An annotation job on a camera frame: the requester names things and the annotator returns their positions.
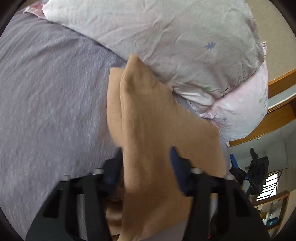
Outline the tan shirt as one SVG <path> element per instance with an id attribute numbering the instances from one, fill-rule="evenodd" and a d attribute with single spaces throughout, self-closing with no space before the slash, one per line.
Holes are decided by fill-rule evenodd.
<path id="1" fill-rule="evenodd" d="M 110 70 L 107 124 L 123 149 L 120 240 L 143 240 L 187 219 L 191 198 L 178 188 L 172 146 L 208 174 L 226 174 L 217 127 L 181 106 L 136 55 Z"/>

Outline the bright curtained window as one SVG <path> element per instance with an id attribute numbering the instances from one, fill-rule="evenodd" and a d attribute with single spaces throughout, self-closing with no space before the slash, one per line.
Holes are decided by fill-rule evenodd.
<path id="1" fill-rule="evenodd" d="M 271 173 L 263 185 L 262 192 L 257 196 L 256 201 L 261 201 L 277 194 L 278 182 L 280 180 L 282 171 Z"/>

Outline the wooden shelf unit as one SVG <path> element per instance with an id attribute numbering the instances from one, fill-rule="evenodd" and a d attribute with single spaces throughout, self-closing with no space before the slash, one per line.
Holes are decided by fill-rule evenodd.
<path id="1" fill-rule="evenodd" d="M 254 207 L 259 211 L 259 215 L 270 238 L 274 238 L 280 230 L 287 209 L 289 196 L 290 192 L 284 190 L 268 198 L 261 198 L 259 200 L 253 198 L 252 200 Z"/>

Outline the lavender bed sheet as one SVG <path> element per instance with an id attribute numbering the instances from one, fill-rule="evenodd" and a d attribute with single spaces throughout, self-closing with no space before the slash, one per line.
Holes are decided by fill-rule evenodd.
<path id="1" fill-rule="evenodd" d="M 111 68 L 126 64 L 30 14 L 17 13 L 2 34 L 1 209 L 20 236 L 66 175 L 86 176 L 121 148 L 107 124 L 107 90 Z"/>

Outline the wooden headboard frame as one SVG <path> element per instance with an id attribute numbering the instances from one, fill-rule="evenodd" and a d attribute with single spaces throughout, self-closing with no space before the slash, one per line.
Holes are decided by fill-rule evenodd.
<path id="1" fill-rule="evenodd" d="M 273 97 L 278 97 L 280 94 L 283 94 L 284 91 L 294 86 L 295 69 L 268 83 L 269 101 L 272 101 Z M 283 127 L 293 120 L 295 120 L 295 93 L 285 97 L 283 100 L 280 100 L 275 104 L 272 104 L 268 108 L 267 114 L 259 126 L 247 137 L 230 142 L 230 146 L 234 147 L 250 140 L 260 138 L 267 133 Z"/>

